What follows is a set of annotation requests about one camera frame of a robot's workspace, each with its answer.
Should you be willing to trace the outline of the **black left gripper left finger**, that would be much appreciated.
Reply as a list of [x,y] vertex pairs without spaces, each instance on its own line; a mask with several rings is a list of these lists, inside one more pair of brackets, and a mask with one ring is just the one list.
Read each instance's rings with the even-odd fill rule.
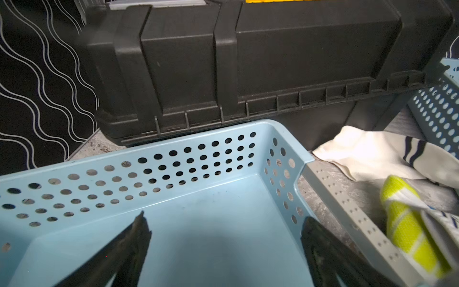
[[144,212],[86,263],[57,283],[58,287],[136,287],[152,231]]

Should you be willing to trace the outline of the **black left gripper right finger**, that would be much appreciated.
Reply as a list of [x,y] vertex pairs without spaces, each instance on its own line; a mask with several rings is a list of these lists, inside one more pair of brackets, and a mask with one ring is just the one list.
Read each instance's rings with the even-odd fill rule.
[[316,287],[393,287],[313,217],[302,225],[301,243]]

